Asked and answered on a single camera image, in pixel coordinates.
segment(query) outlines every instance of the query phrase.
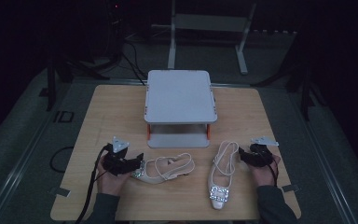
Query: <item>person's arm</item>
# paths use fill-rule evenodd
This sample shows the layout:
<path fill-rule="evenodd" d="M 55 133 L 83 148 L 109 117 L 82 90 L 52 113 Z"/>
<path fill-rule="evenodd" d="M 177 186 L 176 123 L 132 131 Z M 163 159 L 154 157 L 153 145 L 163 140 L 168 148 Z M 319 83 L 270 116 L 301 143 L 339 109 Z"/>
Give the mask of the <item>person's arm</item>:
<path fill-rule="evenodd" d="M 98 193 L 94 208 L 85 222 L 86 224 L 113 224 L 120 200 L 120 192 L 131 173 L 112 175 L 103 168 L 103 159 L 98 164 L 97 186 Z"/>
<path fill-rule="evenodd" d="M 274 161 L 270 164 L 275 176 L 278 176 L 278 163 L 281 158 L 272 155 Z M 286 204 L 282 191 L 276 188 L 274 176 L 269 167 L 254 167 L 248 164 L 257 186 L 257 206 L 260 214 L 260 224 L 291 224 L 297 223 L 293 210 Z"/>

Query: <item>gray floor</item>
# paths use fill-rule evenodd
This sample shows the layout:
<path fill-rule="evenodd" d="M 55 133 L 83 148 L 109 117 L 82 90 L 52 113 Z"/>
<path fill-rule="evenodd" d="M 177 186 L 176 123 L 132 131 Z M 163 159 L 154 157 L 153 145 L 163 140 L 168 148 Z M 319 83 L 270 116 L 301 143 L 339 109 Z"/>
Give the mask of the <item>gray floor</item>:
<path fill-rule="evenodd" d="M 137 50 L 139 67 L 144 71 L 165 69 L 168 42 L 158 39 L 145 43 L 131 38 Z M 249 88 L 249 84 L 272 76 L 279 69 L 293 37 L 285 34 L 250 34 L 245 60 L 249 75 L 242 76 L 229 45 L 199 41 L 178 42 L 176 69 L 206 70 L 214 85 Z M 131 46 L 125 54 L 134 62 Z M 94 88 L 99 84 L 122 82 L 140 85 L 125 61 L 103 73 L 109 81 L 96 81 L 78 71 L 72 84 L 58 83 L 59 101 L 46 112 L 47 99 L 38 97 L 46 87 L 46 71 L 37 76 L 0 127 L 0 223 L 61 223 L 51 220 L 49 212 L 54 196 L 48 193 L 58 187 L 62 174 L 52 171 L 48 162 L 62 147 L 76 142 Z M 282 78 L 266 88 L 258 88 L 272 130 L 293 184 L 300 190 L 296 196 L 302 216 L 299 223 L 358 223 L 358 161 L 328 107 L 310 107 L 310 122 L 302 119 L 299 93 L 287 93 Z M 73 122 L 53 122 L 56 111 L 74 112 Z M 27 165 L 18 160 L 26 154 Z M 56 158 L 57 168 L 64 169 L 70 150 Z M 11 171 L 25 171 L 18 174 Z M 15 176 L 14 191 L 2 193 L 9 176 Z"/>

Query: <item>person's hand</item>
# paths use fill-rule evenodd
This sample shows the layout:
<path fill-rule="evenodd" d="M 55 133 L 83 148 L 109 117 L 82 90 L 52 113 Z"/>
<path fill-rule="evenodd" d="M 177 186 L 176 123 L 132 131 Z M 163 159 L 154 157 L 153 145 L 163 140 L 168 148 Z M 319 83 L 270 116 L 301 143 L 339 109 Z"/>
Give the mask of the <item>person's hand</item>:
<path fill-rule="evenodd" d="M 97 179 L 98 192 L 104 194 L 111 194 L 119 196 L 121 189 L 131 176 L 131 172 L 124 175 L 112 175 L 103 168 L 104 156 L 101 157 L 98 163 L 98 175 L 101 175 Z"/>
<path fill-rule="evenodd" d="M 281 157 L 272 155 L 272 158 L 275 161 L 273 161 L 270 166 L 274 171 L 275 175 L 278 177 L 278 163 L 281 161 Z M 272 175 L 272 172 L 268 166 L 254 167 L 253 165 L 248 164 L 248 167 L 252 173 L 252 176 L 254 177 L 255 184 L 257 187 L 275 185 L 274 176 Z"/>

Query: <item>dark background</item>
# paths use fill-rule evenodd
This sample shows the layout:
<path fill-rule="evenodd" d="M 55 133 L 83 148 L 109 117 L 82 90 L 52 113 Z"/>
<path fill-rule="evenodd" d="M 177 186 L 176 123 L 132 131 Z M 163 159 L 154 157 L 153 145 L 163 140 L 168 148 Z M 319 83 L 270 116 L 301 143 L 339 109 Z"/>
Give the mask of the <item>dark background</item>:
<path fill-rule="evenodd" d="M 241 15 L 242 1 L 177 1 L 177 11 Z M 282 70 L 306 62 L 358 157 L 358 1 L 260 0 L 251 30 L 296 31 Z M 146 36 L 150 24 L 170 24 L 171 1 L 110 1 L 116 19 Z M 51 49 L 92 61 L 101 52 L 90 40 L 104 0 L 0 1 L 0 123 L 34 76 L 47 66 Z M 301 72 L 291 74 L 301 77 Z"/>

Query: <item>person's left hand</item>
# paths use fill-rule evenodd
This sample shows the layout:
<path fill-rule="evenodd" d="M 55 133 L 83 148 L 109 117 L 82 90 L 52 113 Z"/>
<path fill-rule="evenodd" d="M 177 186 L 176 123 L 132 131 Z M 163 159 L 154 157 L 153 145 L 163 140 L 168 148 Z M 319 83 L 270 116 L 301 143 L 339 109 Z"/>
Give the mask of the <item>person's left hand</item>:
<path fill-rule="evenodd" d="M 98 163 L 98 175 L 101 175 L 97 179 L 98 192 L 110 195 L 119 196 L 121 189 L 131 176 L 131 172 L 124 175 L 112 175 L 103 168 L 104 156 L 101 157 Z"/>

